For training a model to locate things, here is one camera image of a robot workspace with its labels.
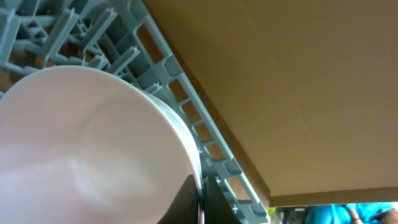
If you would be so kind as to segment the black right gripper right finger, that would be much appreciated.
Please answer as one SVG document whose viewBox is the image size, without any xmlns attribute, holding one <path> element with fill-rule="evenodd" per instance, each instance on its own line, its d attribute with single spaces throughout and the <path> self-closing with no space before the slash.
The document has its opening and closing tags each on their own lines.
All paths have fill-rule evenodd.
<svg viewBox="0 0 398 224">
<path fill-rule="evenodd" d="M 241 224 L 215 178 L 205 179 L 203 193 L 205 224 Z"/>
</svg>

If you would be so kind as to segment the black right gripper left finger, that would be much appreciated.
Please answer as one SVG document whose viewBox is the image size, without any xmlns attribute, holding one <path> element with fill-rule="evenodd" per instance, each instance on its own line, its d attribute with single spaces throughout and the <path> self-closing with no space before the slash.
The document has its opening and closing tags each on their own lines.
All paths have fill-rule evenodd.
<svg viewBox="0 0 398 224">
<path fill-rule="evenodd" d="M 193 175 L 188 175 L 158 224 L 198 224 L 199 193 Z"/>
</svg>

